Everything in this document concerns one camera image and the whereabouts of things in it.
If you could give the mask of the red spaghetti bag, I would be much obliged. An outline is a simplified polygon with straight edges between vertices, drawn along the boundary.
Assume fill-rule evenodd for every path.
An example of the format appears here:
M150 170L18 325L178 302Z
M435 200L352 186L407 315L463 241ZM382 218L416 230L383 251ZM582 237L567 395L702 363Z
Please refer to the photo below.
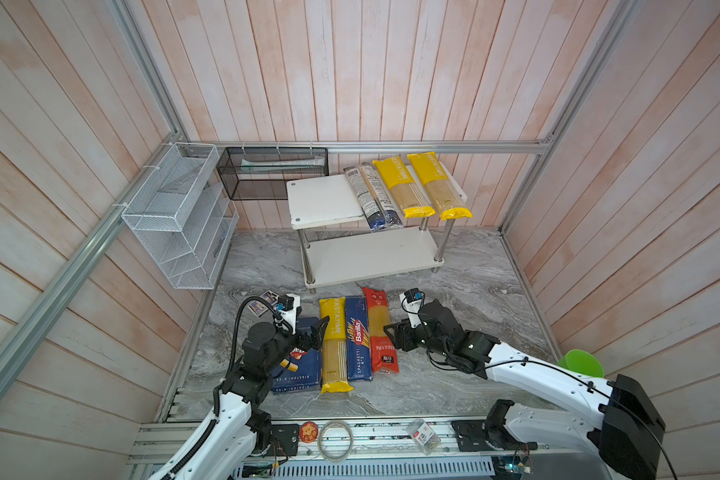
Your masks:
M372 371L398 373L396 349L384 328L390 324L387 295L382 290L364 287L371 340Z

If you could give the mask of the blue Barilla spaghetti box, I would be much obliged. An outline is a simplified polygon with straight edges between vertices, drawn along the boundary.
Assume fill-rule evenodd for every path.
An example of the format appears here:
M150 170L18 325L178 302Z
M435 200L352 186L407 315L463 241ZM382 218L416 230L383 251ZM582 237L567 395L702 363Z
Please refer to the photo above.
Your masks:
M366 300L362 296L345 298L346 352L348 380L372 380L372 353Z

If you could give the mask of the yellow Pastatime spaghetti bag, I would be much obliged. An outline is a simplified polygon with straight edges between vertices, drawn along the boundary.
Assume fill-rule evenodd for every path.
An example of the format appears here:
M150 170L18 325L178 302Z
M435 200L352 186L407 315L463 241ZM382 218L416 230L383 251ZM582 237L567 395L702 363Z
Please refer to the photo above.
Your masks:
M321 317L328 318L321 347L322 394L353 390L348 379L345 301L344 297L320 300Z
M408 154L407 159L441 220L473 217L434 152Z
M375 160L373 164L406 219L428 218L435 214L400 157Z

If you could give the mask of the clear blue spaghetti bag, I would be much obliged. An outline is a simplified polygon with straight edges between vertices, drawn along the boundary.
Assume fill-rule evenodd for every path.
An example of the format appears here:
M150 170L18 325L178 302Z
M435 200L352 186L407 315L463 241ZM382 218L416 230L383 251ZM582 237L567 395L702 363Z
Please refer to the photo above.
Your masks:
M343 172L372 232L403 227L380 175L370 163L346 167Z

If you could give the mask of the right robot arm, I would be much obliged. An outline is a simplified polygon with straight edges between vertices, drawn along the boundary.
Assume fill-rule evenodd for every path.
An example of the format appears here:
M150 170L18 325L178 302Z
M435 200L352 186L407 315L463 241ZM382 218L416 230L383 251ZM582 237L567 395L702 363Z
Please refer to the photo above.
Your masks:
M635 379L613 380L572 372L540 360L480 331L466 330L439 301L424 302L417 290L401 297L407 319L385 327L395 349L423 348L441 355L445 367L505 383L555 404L534 410L498 401L484 423L486 441L502 450L532 443L590 453L629 479L654 479L668 459L666 424Z

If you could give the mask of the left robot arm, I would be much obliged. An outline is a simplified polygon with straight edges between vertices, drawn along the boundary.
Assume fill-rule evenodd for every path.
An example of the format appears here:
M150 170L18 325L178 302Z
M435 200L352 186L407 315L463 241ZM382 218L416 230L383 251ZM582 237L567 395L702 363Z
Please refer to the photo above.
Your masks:
M271 415L260 405L274 372L298 349L318 350L329 324L324 317L309 330L260 322L251 326L243 354L213 390L213 405L189 439L153 479L229 479L250 454L273 447Z

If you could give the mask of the white two-tier shelf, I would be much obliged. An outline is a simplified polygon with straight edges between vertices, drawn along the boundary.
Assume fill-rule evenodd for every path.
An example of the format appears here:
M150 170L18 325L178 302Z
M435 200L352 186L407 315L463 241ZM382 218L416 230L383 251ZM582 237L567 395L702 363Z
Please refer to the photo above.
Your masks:
M437 216L372 231L344 174L286 182L291 229L298 234L307 289L444 266L450 235Z

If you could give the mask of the blue Barilla rigatoni box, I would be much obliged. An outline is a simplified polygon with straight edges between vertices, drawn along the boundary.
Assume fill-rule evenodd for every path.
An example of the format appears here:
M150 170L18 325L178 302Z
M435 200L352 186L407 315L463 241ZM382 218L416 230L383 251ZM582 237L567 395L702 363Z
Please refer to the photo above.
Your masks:
M301 390L315 390L322 383L322 355L320 348L294 348L272 374L275 394Z

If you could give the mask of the small card on floor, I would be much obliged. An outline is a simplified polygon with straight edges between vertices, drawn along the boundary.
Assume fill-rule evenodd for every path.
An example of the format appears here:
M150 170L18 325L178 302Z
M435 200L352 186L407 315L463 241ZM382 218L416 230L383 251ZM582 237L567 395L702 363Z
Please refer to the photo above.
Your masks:
M258 296L258 300L252 300L251 302L249 302L247 304L247 308L257 317L261 317L266 312L268 312L266 304L275 306L277 303L278 295L271 290L267 290L263 294Z

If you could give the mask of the red round sticker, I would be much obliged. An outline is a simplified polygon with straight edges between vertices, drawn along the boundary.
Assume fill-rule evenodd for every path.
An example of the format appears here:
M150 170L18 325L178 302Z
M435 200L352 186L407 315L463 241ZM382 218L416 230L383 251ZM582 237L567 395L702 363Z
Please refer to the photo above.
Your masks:
M299 428L299 439L301 442L310 444L318 440L319 426L312 421L303 423Z

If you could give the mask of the small clear plastic box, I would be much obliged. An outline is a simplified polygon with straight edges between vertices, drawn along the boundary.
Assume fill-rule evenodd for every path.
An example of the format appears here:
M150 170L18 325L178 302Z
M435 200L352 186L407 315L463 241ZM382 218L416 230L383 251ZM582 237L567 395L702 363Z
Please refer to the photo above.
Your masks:
M414 419L406 426L406 432L425 455L431 454L441 445L439 435L433 427L421 418Z

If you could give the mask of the green round object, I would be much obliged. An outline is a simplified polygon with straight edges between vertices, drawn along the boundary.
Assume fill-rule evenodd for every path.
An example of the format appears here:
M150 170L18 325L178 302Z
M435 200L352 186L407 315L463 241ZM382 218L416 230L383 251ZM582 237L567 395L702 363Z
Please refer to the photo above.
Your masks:
M604 368L600 361L591 353L580 349L572 349L564 354L557 362L557 365L572 372L603 378Z

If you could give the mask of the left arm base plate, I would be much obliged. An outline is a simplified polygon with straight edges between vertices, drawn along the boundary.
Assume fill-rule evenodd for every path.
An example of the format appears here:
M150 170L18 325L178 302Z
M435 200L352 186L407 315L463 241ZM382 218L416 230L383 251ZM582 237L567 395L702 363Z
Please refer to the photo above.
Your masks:
M253 430L255 435L252 457L295 457L299 447L298 423L272 424Z

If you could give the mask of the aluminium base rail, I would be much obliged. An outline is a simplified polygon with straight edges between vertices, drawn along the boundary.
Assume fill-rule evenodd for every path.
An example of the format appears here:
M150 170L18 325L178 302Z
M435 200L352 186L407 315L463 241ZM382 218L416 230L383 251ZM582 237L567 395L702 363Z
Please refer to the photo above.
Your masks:
M414 417L388 418L350 418L337 420L330 427L328 421L317 420L319 433L323 435L323 448L332 455L350 449L349 458L370 459L372 457L394 458L421 454L421 450L406 432L406 426ZM425 417L439 435L441 445L431 454L433 456L454 456L477 452L460 452L451 422L455 420L487 420L485 416L435 416ZM305 423L303 419L274 420L272 424ZM172 457L189 439L199 426L197 422L155 423L141 427L127 460L130 465L162 465ZM542 410L516 404L504 416L503 427L516 439L526 443L537 442L538 448L561 451L596 451L595 446L586 438L594 428L572 414L560 410ZM487 451L497 454L524 451ZM290 457L293 461L321 460L323 458L317 442L306 444L299 442L298 455Z

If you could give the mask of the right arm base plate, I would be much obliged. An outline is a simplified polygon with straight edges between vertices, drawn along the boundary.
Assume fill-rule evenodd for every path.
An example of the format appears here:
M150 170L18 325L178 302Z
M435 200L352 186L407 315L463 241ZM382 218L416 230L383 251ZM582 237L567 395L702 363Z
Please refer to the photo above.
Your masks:
M533 451L537 442L523 443L512 437L504 427L487 420L455 420L451 422L460 452Z

